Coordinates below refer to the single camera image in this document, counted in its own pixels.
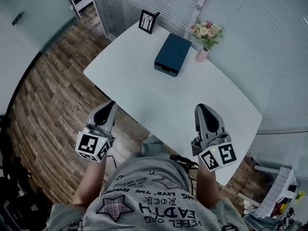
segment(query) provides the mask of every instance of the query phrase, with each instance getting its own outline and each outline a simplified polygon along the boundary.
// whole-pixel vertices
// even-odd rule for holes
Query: wooden floor
[[[14,101],[8,131],[14,151],[53,203],[71,203],[87,167],[88,161],[74,152],[77,133],[88,113],[107,99],[83,70],[109,43],[93,5],[88,7],[78,23],[38,60]],[[116,141],[109,154],[118,165],[123,163],[141,149],[148,134],[119,109],[113,129]],[[255,172],[252,164],[246,158],[228,185],[220,187],[221,195],[230,198],[240,213],[243,204],[238,191],[259,201],[265,192],[265,176]],[[108,158],[105,180],[114,169]]]

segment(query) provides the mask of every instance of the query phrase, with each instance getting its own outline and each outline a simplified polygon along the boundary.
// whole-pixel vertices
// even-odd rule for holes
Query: person
[[[105,166],[106,157],[89,163],[73,205],[53,205],[49,231],[248,230],[230,200],[220,197],[215,173],[199,161],[193,197],[186,171],[153,135],[142,143],[142,154],[115,170],[100,195]]]

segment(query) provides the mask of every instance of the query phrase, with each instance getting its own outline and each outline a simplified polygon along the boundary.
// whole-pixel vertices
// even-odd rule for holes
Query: dark blue box
[[[154,61],[154,68],[170,76],[177,76],[191,44],[170,33]]]

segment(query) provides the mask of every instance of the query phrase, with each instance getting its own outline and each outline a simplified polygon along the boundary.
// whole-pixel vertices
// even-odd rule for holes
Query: white table
[[[244,158],[262,116],[209,60],[198,63],[192,47],[177,77],[154,69],[169,32],[156,25],[150,35],[133,25],[84,70],[84,74],[137,122],[178,154],[193,161],[197,136],[194,109],[204,103],[224,120],[238,162],[216,171],[226,185]]]

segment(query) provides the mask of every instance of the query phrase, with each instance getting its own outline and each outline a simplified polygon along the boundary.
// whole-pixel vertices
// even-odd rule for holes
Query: door handle
[[[23,16],[23,14],[25,13],[25,11],[20,12],[16,18],[13,20],[12,25],[16,25],[18,23],[18,21],[20,20],[20,18]]]

